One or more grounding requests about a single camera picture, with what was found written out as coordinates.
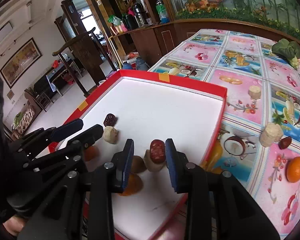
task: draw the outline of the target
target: metal screw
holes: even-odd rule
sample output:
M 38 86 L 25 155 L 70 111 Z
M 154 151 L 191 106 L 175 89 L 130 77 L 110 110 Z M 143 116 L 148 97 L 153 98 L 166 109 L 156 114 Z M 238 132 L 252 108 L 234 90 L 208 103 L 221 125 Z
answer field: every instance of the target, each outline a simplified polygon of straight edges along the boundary
M 103 166 L 104 166 L 106 169 L 111 169 L 111 168 L 114 166 L 114 164 L 111 163 L 111 162 L 109 162 L 109 163 L 105 163 Z
M 223 171 L 222 175 L 226 178 L 230 178 L 231 177 L 231 172 L 229 171 Z
M 80 156 L 80 155 L 76 155 L 76 156 L 73 157 L 73 160 L 74 160 L 75 162 L 77 162 L 77 161 L 80 160 L 80 159 L 81 159 L 81 156 Z
M 194 163 L 187 163 L 186 167 L 187 167 L 187 169 L 194 169 L 195 168 L 195 164 Z
M 69 178 L 74 178 L 75 176 L 77 176 L 77 172 L 76 171 L 69 171 L 69 173 L 68 173 L 68 177 Z

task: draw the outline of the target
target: red date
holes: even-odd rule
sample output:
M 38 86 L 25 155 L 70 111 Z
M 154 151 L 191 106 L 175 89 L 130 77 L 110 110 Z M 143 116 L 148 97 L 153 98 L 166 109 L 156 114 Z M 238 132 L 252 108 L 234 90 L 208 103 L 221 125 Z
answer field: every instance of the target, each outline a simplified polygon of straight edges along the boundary
M 161 140 L 153 140 L 150 144 L 150 159 L 153 163 L 160 164 L 166 160 L 164 150 L 164 142 Z
M 107 114 L 104 122 L 103 122 L 103 125 L 106 127 L 106 126 L 114 126 L 117 122 L 118 118 L 115 117 L 114 114 Z

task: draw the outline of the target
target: tiled floor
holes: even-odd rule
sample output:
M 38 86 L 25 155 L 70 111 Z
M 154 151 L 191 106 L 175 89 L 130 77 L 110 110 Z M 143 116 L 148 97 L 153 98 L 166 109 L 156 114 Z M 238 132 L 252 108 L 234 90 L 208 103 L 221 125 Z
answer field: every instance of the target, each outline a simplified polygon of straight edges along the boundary
M 105 75 L 111 72 L 111 67 L 106 61 L 101 66 L 102 71 Z M 91 89 L 95 86 L 95 82 L 87 71 L 83 73 L 83 77 L 78 77 L 80 82 L 83 84 L 86 90 Z M 65 120 L 73 113 L 73 111 L 84 101 L 85 97 L 78 87 L 77 84 L 66 85 L 61 93 L 61 97 L 58 93 L 52 98 L 54 104 L 50 104 L 47 107 L 47 112 L 41 111 L 34 122 L 31 124 L 27 133 L 31 133 L 39 128 L 50 128 L 61 126 Z M 45 155 L 48 153 L 46 148 L 41 154 Z

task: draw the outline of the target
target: cup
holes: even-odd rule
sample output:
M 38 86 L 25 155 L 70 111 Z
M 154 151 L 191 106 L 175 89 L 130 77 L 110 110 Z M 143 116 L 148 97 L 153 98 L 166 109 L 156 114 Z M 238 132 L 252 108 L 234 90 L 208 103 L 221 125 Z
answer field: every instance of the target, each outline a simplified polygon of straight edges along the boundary
M 148 23 L 148 24 L 151 24 L 151 23 L 152 23 L 152 19 L 151 19 L 151 18 L 147 18 L 146 20 L 147 20 L 147 23 Z

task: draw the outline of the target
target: framed painting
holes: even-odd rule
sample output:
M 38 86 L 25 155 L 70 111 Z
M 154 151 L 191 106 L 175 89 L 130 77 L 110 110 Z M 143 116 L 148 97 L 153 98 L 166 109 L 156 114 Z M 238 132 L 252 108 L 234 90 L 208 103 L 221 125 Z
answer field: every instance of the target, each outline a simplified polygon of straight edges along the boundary
M 33 38 L 18 49 L 0 70 L 2 77 L 9 88 L 12 88 L 23 73 L 41 56 L 42 54 Z

